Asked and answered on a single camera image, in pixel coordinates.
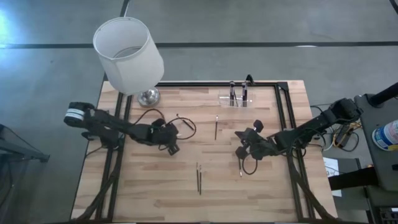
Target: white paper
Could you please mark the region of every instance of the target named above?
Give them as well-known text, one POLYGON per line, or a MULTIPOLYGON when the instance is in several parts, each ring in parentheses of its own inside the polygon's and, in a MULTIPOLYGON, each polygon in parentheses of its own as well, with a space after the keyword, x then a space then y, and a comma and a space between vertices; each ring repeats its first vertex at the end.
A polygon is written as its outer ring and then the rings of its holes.
MULTIPOLYGON (((325 163, 326 174, 328 177, 333 177, 334 175, 339 175, 338 172, 338 161, 337 159, 329 159, 323 158, 323 162, 325 163)), ((341 190, 332 190, 331 194, 336 197, 341 197, 341 190)))

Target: can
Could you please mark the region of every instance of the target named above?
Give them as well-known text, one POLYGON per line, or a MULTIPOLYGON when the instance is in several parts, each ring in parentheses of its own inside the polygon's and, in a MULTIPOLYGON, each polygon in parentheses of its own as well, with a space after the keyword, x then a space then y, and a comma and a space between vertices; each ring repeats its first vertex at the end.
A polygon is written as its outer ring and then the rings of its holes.
POLYGON ((398 120, 376 128, 372 133, 372 139, 382 150, 398 150, 398 120))

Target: table leg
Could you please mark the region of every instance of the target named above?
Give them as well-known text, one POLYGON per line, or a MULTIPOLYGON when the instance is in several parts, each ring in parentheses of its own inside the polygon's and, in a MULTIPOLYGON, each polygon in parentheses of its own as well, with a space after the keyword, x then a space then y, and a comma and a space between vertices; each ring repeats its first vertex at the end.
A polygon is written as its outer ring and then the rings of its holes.
POLYGON ((349 187, 359 187, 367 185, 378 185, 376 171, 374 167, 360 169, 346 174, 329 177, 331 190, 340 190, 349 187))

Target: pen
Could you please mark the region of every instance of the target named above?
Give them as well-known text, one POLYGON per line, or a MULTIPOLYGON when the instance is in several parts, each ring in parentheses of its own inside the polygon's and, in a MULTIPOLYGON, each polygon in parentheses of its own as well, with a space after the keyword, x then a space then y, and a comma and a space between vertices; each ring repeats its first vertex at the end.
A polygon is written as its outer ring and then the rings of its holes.
POLYGON ((193 127, 190 124, 188 124, 188 122, 186 122, 184 119, 182 119, 182 122, 184 122, 184 124, 186 124, 192 131, 194 130, 193 127))
POLYGON ((230 81, 229 82, 229 87, 230 87, 230 90, 229 90, 229 105, 230 106, 234 106, 234 93, 235 93, 234 86, 235 86, 235 82, 234 81, 230 81))
POLYGON ((242 165, 240 158, 238 158, 238 164, 239 164, 239 175, 242 177, 242 165))
POLYGON ((216 131, 214 133, 214 140, 217 140, 217 124, 218 124, 218 115, 216 115, 216 131))
POLYGON ((242 83, 242 106, 248 106, 248 83, 242 83))
POLYGON ((198 170, 198 163, 197 163, 197 187, 199 192, 199 170, 198 170))
POLYGON ((201 195, 201 165, 199 165, 199 195, 201 195))

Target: pen holder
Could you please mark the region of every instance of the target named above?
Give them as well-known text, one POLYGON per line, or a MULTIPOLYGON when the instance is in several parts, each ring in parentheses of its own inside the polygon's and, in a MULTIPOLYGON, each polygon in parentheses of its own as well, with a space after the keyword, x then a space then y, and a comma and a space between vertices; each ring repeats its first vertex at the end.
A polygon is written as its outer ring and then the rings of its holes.
POLYGON ((236 94, 234 100, 230 99, 228 90, 220 90, 218 93, 218 103, 225 107, 235 107, 235 108, 250 108, 253 107, 254 95, 248 94, 247 100, 243 100, 242 94, 236 94))

